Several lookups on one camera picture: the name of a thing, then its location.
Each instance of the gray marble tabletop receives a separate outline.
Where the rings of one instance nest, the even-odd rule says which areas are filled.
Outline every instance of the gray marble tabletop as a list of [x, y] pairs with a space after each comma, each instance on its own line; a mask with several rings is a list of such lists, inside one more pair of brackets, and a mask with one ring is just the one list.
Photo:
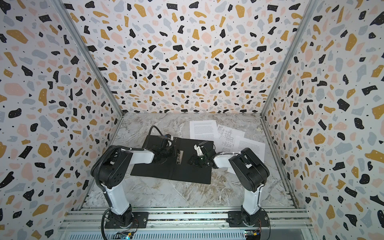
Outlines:
[[[271, 149], [265, 137], [259, 114], [162, 114], [128, 113], [113, 142], [114, 145], [141, 147], [151, 125], [156, 125], [163, 134], [189, 138], [189, 121], [216, 120], [217, 124], [245, 132], [245, 138], [265, 143], [264, 163], [270, 176], [261, 194], [262, 206], [291, 206], [286, 194]], [[242, 205], [244, 188], [235, 174], [226, 169], [213, 169], [211, 184], [180, 182], [152, 177], [131, 176], [129, 166], [123, 186], [128, 201], [135, 207], [187, 207]], [[94, 185], [83, 207], [108, 207], [101, 190]]]

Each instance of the paper sheet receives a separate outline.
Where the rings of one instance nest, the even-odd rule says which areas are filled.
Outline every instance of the paper sheet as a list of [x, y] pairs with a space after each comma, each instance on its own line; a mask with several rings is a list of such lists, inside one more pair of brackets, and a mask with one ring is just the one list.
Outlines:
[[218, 140], [215, 141], [216, 152], [233, 152], [235, 137], [244, 137], [245, 132], [223, 125], [217, 125]]
[[189, 135], [191, 139], [214, 141], [216, 143], [218, 139], [216, 121], [190, 121]]
[[250, 148], [256, 156], [264, 162], [264, 155], [265, 155], [265, 143], [257, 142], [254, 140], [250, 140], [243, 137], [235, 137], [235, 144], [233, 146], [234, 152], [240, 152], [244, 148]]

